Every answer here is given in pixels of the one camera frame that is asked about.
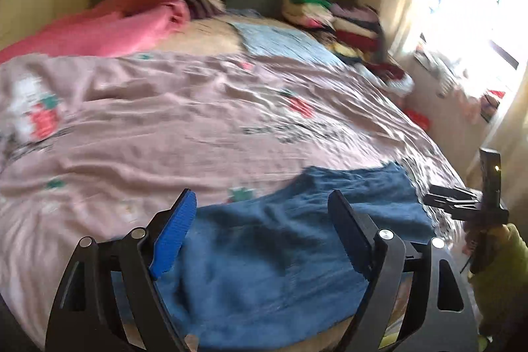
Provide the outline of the green right sleeve forearm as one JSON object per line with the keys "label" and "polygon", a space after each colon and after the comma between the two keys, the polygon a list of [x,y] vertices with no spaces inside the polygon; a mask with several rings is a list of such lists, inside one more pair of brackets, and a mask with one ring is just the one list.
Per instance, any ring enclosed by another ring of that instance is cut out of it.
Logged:
{"label": "green right sleeve forearm", "polygon": [[513,223],[489,231],[495,255],[469,282],[482,320],[480,333],[493,338],[497,351],[527,346],[527,245]]}

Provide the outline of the right hand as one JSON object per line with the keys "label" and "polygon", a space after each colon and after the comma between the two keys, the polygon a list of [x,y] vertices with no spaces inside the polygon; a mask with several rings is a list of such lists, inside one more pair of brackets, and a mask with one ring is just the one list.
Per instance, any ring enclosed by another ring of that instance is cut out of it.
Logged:
{"label": "right hand", "polygon": [[465,222],[463,225],[464,229],[464,247],[463,253],[471,256],[476,250],[479,243],[480,237],[480,226],[474,223]]}

